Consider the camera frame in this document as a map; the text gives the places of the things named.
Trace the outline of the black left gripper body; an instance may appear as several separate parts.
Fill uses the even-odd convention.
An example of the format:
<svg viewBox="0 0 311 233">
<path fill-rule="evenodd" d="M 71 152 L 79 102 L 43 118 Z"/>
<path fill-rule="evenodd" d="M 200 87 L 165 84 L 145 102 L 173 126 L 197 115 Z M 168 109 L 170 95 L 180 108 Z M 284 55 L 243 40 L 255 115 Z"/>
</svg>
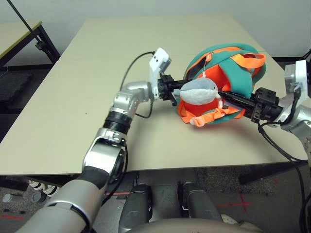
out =
<svg viewBox="0 0 311 233">
<path fill-rule="evenodd" d="M 174 79 L 171 75 L 160 74 L 160 78 L 158 79 L 157 87 L 159 92 L 159 98 L 163 100 L 173 100 L 174 97 L 172 95 L 172 84 Z"/>
</svg>

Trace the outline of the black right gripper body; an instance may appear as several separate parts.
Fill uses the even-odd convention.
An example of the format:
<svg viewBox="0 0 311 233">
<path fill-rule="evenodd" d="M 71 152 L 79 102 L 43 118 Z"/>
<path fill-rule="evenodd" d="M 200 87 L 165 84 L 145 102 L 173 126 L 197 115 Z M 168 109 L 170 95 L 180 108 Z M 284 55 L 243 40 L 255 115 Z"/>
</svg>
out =
<svg viewBox="0 0 311 233">
<path fill-rule="evenodd" d="M 246 107 L 243 116 L 254 123 L 258 123 L 260 120 L 273 122 L 282 110 L 283 107 L 279 106 L 276 92 L 261 87 L 251 95 L 249 107 Z"/>
</svg>

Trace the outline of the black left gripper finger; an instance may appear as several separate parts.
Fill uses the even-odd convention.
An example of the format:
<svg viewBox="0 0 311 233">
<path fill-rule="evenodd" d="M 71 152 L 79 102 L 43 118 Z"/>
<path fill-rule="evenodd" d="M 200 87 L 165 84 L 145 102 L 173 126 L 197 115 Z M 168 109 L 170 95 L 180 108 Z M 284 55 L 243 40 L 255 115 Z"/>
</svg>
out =
<svg viewBox="0 0 311 233">
<path fill-rule="evenodd" d="M 180 91 L 174 90 L 172 93 L 170 93 L 170 101 L 172 106 L 177 106 L 180 102 Z"/>
<path fill-rule="evenodd" d="M 189 83 L 189 80 L 178 80 L 173 82 L 173 89 L 181 89 L 183 85 Z"/>
</svg>

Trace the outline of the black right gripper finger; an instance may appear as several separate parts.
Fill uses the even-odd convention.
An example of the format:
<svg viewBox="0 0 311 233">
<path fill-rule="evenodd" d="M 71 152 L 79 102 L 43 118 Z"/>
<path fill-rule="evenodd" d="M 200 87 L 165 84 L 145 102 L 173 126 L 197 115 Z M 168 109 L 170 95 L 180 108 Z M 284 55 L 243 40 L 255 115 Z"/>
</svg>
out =
<svg viewBox="0 0 311 233">
<path fill-rule="evenodd" d="M 245 98 L 233 92 L 219 91 L 218 94 L 228 103 L 238 107 L 254 107 L 256 104 L 253 100 Z"/>
<path fill-rule="evenodd" d="M 229 108 L 231 113 L 237 114 L 236 115 L 237 117 L 243 117 L 246 112 L 245 108 L 229 103 L 228 101 L 226 102 L 226 105 Z"/>
</svg>

